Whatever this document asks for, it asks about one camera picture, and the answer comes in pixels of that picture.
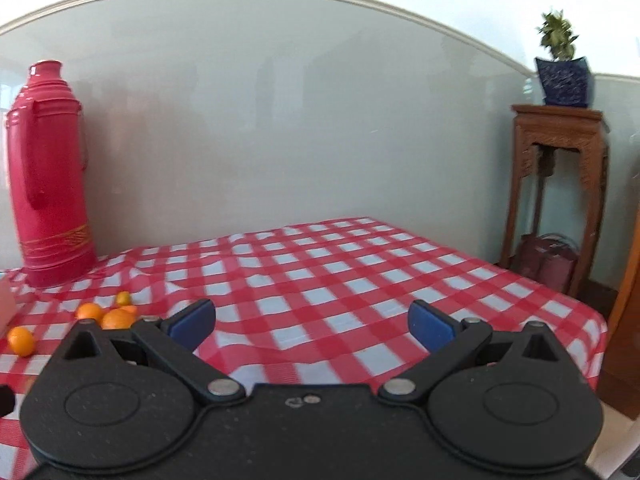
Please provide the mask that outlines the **reddish orange tangerine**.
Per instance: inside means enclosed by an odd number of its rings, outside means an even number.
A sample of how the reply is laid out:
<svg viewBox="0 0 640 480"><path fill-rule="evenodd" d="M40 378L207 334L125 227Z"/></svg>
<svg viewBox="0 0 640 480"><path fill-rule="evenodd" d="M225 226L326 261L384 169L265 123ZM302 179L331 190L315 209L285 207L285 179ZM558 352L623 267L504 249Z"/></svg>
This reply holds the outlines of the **reddish orange tangerine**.
<svg viewBox="0 0 640 480"><path fill-rule="evenodd" d="M138 316L138 308L134 304L127 304L126 306L120 307L119 310L129 313L134 318Z"/></svg>

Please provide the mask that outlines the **front orange tangerine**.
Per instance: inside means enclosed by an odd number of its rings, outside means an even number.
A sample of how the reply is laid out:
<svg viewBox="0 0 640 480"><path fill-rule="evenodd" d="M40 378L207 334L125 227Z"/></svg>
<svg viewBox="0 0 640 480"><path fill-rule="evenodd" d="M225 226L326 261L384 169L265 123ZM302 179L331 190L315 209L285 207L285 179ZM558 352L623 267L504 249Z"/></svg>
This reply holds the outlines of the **front orange tangerine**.
<svg viewBox="0 0 640 480"><path fill-rule="evenodd" d="M128 330L137 317L129 310L119 308L107 311L101 320L101 327L104 330Z"/></svg>

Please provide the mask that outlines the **small yellow kumquat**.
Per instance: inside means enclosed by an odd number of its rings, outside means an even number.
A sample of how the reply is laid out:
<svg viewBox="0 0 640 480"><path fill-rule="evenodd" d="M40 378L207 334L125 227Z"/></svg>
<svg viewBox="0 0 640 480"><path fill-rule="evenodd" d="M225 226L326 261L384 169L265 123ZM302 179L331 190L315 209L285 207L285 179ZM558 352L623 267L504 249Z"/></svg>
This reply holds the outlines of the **small yellow kumquat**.
<svg viewBox="0 0 640 480"><path fill-rule="evenodd" d="M129 292L123 290L119 292L115 297L115 304L117 307L128 307L132 305L132 299Z"/></svg>

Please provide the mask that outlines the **red white checkered tablecloth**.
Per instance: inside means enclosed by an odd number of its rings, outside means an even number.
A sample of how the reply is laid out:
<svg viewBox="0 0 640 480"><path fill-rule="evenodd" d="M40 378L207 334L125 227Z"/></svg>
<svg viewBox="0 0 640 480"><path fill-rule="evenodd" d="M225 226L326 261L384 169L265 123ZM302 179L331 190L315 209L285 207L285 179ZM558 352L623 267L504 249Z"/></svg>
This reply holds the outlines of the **red white checkered tablecloth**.
<svg viewBox="0 0 640 480"><path fill-rule="evenodd" d="M1 423L6 479L589 479L603 413L574 344L532 284L369 218L287 226L101 260L76 281L9 275L17 322L42 340L1 357L17 395ZM75 318L86 302L137 321L199 299L215 329L194 354L239 382L211 404L154 366L130 328ZM428 356L424 300L494 333L421 402L378 397Z"/></svg>

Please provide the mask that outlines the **dark red handbag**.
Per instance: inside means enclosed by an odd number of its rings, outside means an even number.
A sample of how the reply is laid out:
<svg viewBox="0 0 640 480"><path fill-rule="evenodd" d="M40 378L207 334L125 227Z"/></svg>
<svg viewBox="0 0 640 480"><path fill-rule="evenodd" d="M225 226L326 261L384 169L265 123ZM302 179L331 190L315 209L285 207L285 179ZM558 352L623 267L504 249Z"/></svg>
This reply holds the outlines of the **dark red handbag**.
<svg viewBox="0 0 640 480"><path fill-rule="evenodd" d="M578 246L559 233L524 234L511 270L556 292L567 292L578 260Z"/></svg>

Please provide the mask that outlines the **lone orange tangerine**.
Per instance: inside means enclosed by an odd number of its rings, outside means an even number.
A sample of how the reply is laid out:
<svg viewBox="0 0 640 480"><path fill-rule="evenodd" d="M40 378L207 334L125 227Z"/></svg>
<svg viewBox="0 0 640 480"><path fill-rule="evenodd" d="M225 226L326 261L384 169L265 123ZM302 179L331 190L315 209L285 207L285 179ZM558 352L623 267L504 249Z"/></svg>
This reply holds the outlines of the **lone orange tangerine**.
<svg viewBox="0 0 640 480"><path fill-rule="evenodd" d="M11 351L21 358L27 358L36 351L36 340L30 330L24 326L11 328L6 334Z"/></svg>

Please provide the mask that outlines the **carved wooden plant stand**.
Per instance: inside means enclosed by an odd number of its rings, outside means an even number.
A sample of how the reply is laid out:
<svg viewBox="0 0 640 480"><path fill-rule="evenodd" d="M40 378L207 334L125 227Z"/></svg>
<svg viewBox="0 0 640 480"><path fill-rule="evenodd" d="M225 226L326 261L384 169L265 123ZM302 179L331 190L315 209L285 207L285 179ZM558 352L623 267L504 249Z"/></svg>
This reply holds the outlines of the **carved wooden plant stand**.
<svg viewBox="0 0 640 480"><path fill-rule="evenodd" d="M518 229L558 232L576 240L577 261L565 293L588 280L600 238L608 133L604 114L590 108L514 104L512 178L499 266L515 262Z"/></svg>

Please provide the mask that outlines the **red thermos flask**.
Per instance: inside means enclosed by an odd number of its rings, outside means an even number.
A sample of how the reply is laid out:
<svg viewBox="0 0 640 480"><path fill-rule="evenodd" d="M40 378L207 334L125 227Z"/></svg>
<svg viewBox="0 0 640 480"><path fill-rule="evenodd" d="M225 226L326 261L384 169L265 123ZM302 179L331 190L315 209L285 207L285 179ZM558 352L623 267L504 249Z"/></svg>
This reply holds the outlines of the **red thermos flask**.
<svg viewBox="0 0 640 480"><path fill-rule="evenodd" d="M96 264L84 171L81 102L62 63L29 67L6 114L10 196L27 283L47 288L76 280Z"/></svg>

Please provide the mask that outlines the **green potted plant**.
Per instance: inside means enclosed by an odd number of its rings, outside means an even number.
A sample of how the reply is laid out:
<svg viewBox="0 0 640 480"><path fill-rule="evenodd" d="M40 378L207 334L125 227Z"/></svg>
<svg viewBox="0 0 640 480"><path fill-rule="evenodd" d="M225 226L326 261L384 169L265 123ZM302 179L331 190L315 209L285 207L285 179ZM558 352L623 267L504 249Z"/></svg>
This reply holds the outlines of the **green potted plant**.
<svg viewBox="0 0 640 480"><path fill-rule="evenodd" d="M564 18L563 11L542 14L540 45L546 49L553 61L571 61L575 56L575 35L570 21Z"/></svg>

